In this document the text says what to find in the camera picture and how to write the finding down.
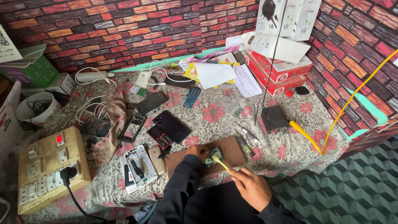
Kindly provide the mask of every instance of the black power cord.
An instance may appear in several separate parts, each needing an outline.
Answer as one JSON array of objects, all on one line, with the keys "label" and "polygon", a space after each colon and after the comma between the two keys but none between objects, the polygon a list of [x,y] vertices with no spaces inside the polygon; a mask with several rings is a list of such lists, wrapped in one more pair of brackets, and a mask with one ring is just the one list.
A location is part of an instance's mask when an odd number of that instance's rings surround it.
[{"label": "black power cord", "polygon": [[106,220],[106,219],[104,219],[104,218],[96,217],[96,216],[92,216],[92,215],[87,214],[87,213],[80,207],[79,203],[77,203],[77,201],[76,201],[75,197],[73,196],[73,193],[72,193],[72,191],[70,190],[70,187],[69,187],[69,184],[70,184],[69,179],[72,178],[72,177],[74,177],[74,176],[76,176],[76,173],[77,173],[77,170],[76,170],[76,168],[74,168],[74,167],[67,167],[67,168],[65,168],[65,169],[63,169],[63,170],[61,170],[61,171],[59,172],[62,181],[64,181],[64,186],[65,186],[66,189],[68,190],[68,193],[69,193],[70,197],[72,198],[73,203],[75,203],[75,205],[77,206],[77,208],[79,209],[79,211],[80,211],[83,215],[88,216],[88,217],[91,217],[91,218],[95,218],[95,219],[98,219],[98,220],[101,220],[102,222],[106,222],[106,223],[111,224],[110,221],[108,221],[108,220]]},{"label": "black power cord", "polygon": [[[283,18],[285,17],[286,6],[287,6],[287,0],[285,2],[285,7],[283,8],[281,24],[283,23]],[[264,93],[264,96],[263,96],[263,103],[261,104],[262,108],[264,107],[265,95],[267,95],[267,89],[268,89],[268,85],[269,85],[269,78],[271,77],[271,72],[272,72],[272,67],[273,67],[273,60],[275,59],[276,47],[278,46],[278,41],[279,41],[279,36],[281,35],[281,30],[282,30],[282,27],[279,28],[278,38],[276,39],[276,43],[275,43],[274,55],[272,56],[271,68],[269,69],[267,86],[265,87],[265,93]]]}]

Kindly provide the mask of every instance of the screwdriver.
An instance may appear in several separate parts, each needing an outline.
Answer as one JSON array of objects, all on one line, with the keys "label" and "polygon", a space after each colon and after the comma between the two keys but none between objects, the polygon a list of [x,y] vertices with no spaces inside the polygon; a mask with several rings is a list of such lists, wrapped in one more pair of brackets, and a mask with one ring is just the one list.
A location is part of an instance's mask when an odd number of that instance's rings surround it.
[{"label": "screwdriver", "polygon": [[236,132],[236,134],[238,135],[238,139],[241,142],[241,144],[246,148],[246,150],[248,151],[248,153],[250,154],[250,157],[253,157],[255,154],[254,152],[252,152],[249,149],[249,146],[246,144],[246,142],[243,140],[243,138],[240,136],[240,134],[238,132]]}]

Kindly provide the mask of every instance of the green box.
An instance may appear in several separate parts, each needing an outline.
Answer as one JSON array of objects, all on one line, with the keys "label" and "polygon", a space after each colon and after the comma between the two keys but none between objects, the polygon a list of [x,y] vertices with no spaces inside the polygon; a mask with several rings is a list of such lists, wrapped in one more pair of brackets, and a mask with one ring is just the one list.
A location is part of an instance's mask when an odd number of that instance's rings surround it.
[{"label": "green box", "polygon": [[13,82],[15,80],[20,81],[22,88],[47,88],[59,74],[57,69],[43,55],[26,68],[0,65],[0,73]]}]

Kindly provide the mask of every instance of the gray cube pattern carpet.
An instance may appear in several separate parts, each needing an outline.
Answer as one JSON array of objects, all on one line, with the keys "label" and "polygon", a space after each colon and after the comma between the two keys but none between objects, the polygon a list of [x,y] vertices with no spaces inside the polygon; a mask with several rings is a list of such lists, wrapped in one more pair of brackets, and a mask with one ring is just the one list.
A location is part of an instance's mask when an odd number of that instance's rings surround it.
[{"label": "gray cube pattern carpet", "polygon": [[306,223],[398,223],[398,142],[384,141],[271,188]]}]

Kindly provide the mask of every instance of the brick wallpaper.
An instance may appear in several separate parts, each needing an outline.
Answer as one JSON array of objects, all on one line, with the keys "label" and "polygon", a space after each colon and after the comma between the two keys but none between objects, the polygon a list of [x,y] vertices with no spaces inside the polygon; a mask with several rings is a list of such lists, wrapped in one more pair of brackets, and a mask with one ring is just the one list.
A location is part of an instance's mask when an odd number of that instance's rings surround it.
[{"label": "brick wallpaper", "polygon": [[110,71],[225,46],[254,29],[257,10],[256,0],[0,0],[0,23],[17,47],[46,43],[60,72]]},{"label": "brick wallpaper", "polygon": [[[307,82],[337,117],[351,96],[346,88],[355,90],[398,48],[398,6],[396,0],[323,0],[320,9],[307,41],[311,45],[307,56],[314,62]],[[387,62],[359,91],[389,118],[398,112],[398,67],[392,63],[397,58]],[[352,135],[359,129],[371,129],[377,121],[354,98],[338,124]]]}]

